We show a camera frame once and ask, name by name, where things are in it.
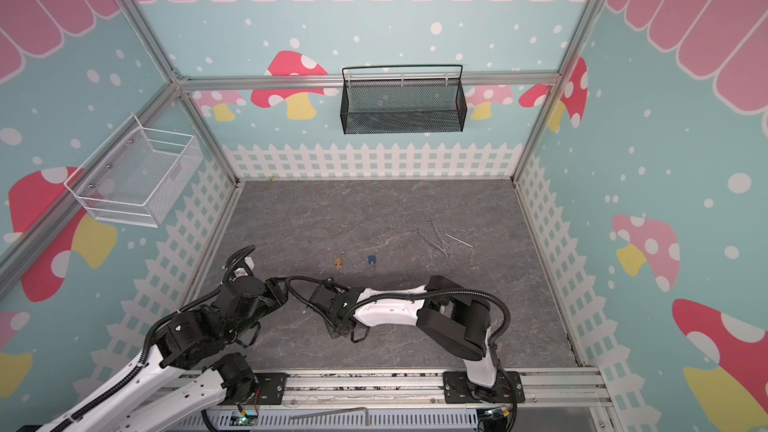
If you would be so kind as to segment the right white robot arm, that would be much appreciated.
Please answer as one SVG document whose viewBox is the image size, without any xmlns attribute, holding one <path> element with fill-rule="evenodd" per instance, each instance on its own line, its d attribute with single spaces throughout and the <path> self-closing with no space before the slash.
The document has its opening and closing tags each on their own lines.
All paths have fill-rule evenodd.
<svg viewBox="0 0 768 432">
<path fill-rule="evenodd" d="M 511 313 L 490 293 L 438 275 L 424 285 L 396 291 L 352 288 L 331 278 L 290 276 L 283 282 L 287 293 L 322 318 L 333 338 L 359 343 L 378 326 L 415 327 L 463 361 L 472 399 L 499 402 L 502 389 L 512 387 L 497 356 Z"/>
</svg>

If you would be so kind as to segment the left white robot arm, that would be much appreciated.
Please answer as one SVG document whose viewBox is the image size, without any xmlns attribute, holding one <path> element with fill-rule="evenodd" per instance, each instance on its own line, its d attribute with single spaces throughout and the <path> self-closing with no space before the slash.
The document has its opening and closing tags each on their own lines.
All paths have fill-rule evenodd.
<svg viewBox="0 0 768 432">
<path fill-rule="evenodd" d="M 260 320 L 287 297 L 276 278 L 253 273 L 246 246 L 224 265 L 212 292 L 153 324 L 140 353 L 86 399 L 42 425 L 44 431 L 164 431 L 208 408 L 234 404 L 241 412 L 261 394 L 256 373 L 232 344 L 256 338 Z"/>
</svg>

